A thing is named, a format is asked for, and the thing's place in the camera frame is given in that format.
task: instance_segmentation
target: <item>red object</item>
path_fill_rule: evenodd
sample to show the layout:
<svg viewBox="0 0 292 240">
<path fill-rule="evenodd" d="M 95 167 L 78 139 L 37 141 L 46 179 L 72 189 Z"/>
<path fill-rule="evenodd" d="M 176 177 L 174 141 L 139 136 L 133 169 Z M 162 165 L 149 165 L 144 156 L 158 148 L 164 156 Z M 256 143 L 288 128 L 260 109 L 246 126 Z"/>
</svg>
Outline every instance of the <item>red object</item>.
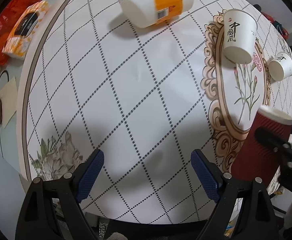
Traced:
<svg viewBox="0 0 292 240">
<path fill-rule="evenodd" d="M 265 16 L 265 18 L 271 22 L 271 24 L 273 24 L 275 22 L 275 20 L 274 20 L 274 18 L 272 16 L 270 16 L 270 15 L 268 15 L 266 13 L 263 13 L 263 12 L 261 12 L 261 14 L 263 14 Z M 287 40 L 289 34 L 288 34 L 287 30 L 283 26 L 281 28 L 281 32 L 283 33 L 281 35 L 284 38 L 284 40 Z"/>
<path fill-rule="evenodd" d="M 265 127 L 287 141 L 292 125 L 278 123 L 257 112 L 250 132 L 231 165 L 231 174 L 236 179 L 248 181 L 260 177 L 264 184 L 268 186 L 278 169 L 279 163 L 276 159 L 276 153 L 256 141 L 254 134 L 258 127 Z"/>
<path fill-rule="evenodd" d="M 265 18 L 267 20 L 269 20 L 272 24 L 275 22 L 275 20 L 274 20 L 274 18 L 272 16 L 269 16 L 268 14 L 263 13 L 263 12 L 261 12 L 261 14 L 263 14 L 265 16 Z"/>
<path fill-rule="evenodd" d="M 0 14 L 0 65 L 4 65 L 9 56 L 1 51 L 7 41 L 7 37 L 23 14 L 23 12 L 34 3 L 41 0 L 11 0 Z"/>
</svg>

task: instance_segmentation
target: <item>red paper cup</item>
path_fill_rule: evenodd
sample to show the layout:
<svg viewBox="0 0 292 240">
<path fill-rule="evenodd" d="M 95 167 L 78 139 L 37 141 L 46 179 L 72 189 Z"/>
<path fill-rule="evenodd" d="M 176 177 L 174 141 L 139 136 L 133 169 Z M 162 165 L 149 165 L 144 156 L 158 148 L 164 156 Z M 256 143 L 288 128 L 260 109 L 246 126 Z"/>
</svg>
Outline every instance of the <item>red paper cup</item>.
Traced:
<svg viewBox="0 0 292 240">
<path fill-rule="evenodd" d="M 258 127 L 264 127 L 287 141 L 291 133 L 292 118 L 275 108 L 260 106 L 250 132 L 231 165 L 230 172 L 236 179 L 252 181 L 256 177 L 260 177 L 268 186 L 279 163 L 276 158 L 277 153 L 256 141 L 254 134 Z"/>
</svg>

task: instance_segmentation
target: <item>wall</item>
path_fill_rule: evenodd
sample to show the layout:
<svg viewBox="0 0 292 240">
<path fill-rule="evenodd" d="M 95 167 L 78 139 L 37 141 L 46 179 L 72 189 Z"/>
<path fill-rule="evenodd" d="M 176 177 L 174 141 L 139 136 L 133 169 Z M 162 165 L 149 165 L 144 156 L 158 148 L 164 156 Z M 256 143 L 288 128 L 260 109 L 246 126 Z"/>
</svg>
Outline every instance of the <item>wall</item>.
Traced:
<svg viewBox="0 0 292 240">
<path fill-rule="evenodd" d="M 14 239 L 25 195 L 19 173 L 0 154 L 0 230 L 9 240 Z"/>
<path fill-rule="evenodd" d="M 252 5 L 259 4 L 262 12 L 272 16 L 276 21 L 281 23 L 283 27 L 292 32 L 292 13 L 282 0 L 246 0 Z"/>
<path fill-rule="evenodd" d="M 288 31 L 288 45 L 292 45 L 292 13 L 282 0 L 246 0 L 252 5 L 259 4 L 262 12 L 272 16 Z"/>
</svg>

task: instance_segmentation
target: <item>table edge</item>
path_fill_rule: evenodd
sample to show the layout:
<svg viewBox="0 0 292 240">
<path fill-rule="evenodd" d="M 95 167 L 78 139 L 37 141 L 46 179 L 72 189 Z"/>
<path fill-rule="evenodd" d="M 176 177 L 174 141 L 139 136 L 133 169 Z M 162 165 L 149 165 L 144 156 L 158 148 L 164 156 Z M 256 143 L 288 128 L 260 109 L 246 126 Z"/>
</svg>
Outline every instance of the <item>table edge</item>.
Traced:
<svg viewBox="0 0 292 240">
<path fill-rule="evenodd" d="M 30 43 L 20 76 L 16 105 L 18 158 L 21 174 L 29 181 L 31 180 L 31 173 L 27 154 L 27 142 L 22 141 L 23 135 L 26 133 L 26 126 L 23 125 L 23 122 L 26 122 L 27 120 L 28 94 L 30 91 L 33 73 L 36 68 L 36 64 L 41 49 L 43 48 L 44 42 L 57 18 L 69 1 L 70 0 L 56 0 L 55 3 L 48 10 L 38 30 L 36 31 L 32 42 Z"/>
</svg>

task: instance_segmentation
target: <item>white tablecloth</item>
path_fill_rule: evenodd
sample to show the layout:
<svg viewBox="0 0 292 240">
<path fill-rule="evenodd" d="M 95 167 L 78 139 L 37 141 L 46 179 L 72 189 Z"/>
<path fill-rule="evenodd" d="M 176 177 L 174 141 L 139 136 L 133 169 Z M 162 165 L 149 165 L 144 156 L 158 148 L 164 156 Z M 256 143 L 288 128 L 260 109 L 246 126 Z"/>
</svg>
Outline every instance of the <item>white tablecloth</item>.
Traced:
<svg viewBox="0 0 292 240">
<path fill-rule="evenodd" d="M 248 66 L 221 53 L 231 8 L 258 22 Z M 55 179 L 103 150 L 105 166 L 81 203 L 87 212 L 136 223 L 207 219 L 215 204 L 191 151 L 228 171 L 259 105 L 292 116 L 292 76 L 274 82 L 267 67 L 288 45 L 245 0 L 194 0 L 145 29 L 119 0 L 71 0 L 47 32 L 25 87 L 23 152 L 32 178 Z M 251 97 L 238 100 L 241 93 Z"/>
</svg>

